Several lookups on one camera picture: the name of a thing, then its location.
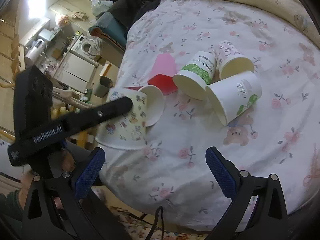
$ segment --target blue gripper pad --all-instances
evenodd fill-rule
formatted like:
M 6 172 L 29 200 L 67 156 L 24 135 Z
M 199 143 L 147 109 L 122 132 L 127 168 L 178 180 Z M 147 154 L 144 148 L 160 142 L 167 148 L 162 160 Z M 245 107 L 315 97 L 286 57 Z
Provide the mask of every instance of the blue gripper pad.
M 216 147 L 207 149 L 205 160 L 225 197 L 233 200 L 240 187 L 238 169 L 232 162 L 225 160 Z
M 71 186 L 77 200 L 85 198 L 99 175 L 105 161 L 104 150 L 96 147 L 88 159 L 81 162 L 72 172 Z

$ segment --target bright light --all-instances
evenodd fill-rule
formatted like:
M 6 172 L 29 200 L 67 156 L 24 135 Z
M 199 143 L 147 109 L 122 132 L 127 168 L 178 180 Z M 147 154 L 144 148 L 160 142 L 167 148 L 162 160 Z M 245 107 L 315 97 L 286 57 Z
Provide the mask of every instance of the bright light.
M 29 0 L 29 18 L 42 18 L 45 14 L 45 0 Z

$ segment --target white floral fabric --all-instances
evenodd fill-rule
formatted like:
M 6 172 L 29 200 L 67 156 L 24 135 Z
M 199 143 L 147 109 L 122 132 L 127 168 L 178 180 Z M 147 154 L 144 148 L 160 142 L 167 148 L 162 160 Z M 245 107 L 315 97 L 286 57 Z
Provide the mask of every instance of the white floral fabric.
M 162 0 L 130 29 L 116 86 L 147 85 L 161 53 L 170 53 L 180 70 L 196 52 L 214 53 L 223 40 L 254 62 L 263 95 L 252 108 L 225 127 L 207 100 L 178 91 L 147 129 L 144 149 L 103 147 L 100 177 L 118 198 L 144 213 L 161 205 L 167 221 L 199 231 L 211 230 L 231 201 L 205 162 L 211 146 L 253 176 L 277 174 L 289 213 L 320 185 L 320 51 L 272 14 L 221 0 Z

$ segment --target white paper cup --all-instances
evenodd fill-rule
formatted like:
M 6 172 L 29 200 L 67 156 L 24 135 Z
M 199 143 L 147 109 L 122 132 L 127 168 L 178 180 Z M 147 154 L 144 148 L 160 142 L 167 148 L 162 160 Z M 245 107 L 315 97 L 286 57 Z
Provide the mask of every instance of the white paper cup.
M 215 53 L 221 80 L 246 70 L 254 71 L 252 61 L 239 52 L 230 41 L 221 41 Z
M 251 71 L 245 71 L 206 87 L 212 108 L 223 125 L 227 125 L 261 96 L 259 79 Z
M 205 87 L 212 83 L 217 67 L 214 55 L 199 51 L 177 74 L 173 76 L 174 84 L 188 96 L 204 100 Z
M 111 88 L 107 102 L 121 97 L 129 97 L 132 100 L 132 110 L 102 123 L 96 141 L 104 146 L 121 150 L 142 149 L 146 146 L 147 95 L 131 89 Z
M 164 95 L 159 88 L 152 85 L 140 88 L 139 92 L 146 94 L 148 97 L 146 127 L 149 127 L 159 121 L 164 111 Z

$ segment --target silver bolt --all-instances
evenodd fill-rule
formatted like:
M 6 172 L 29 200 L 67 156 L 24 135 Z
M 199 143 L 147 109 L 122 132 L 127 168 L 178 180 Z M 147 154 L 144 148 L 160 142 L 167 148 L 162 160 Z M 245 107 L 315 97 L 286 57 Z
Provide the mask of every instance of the silver bolt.
M 71 175 L 70 171 L 65 171 L 64 173 L 62 173 L 62 177 L 64 177 L 64 178 L 68 178 L 68 177 L 70 177 L 70 175 Z
M 34 181 L 39 181 L 40 179 L 41 179 L 41 177 L 40 177 L 39 175 L 37 175 L 37 176 L 35 176 L 35 177 L 33 178 Z
M 241 175 L 242 177 L 248 177 L 248 176 L 249 176 L 249 172 L 247 172 L 247 171 L 240 171 L 240 175 Z
M 277 176 L 276 174 L 271 174 L 271 179 L 277 180 L 277 179 L 278 179 L 278 176 Z

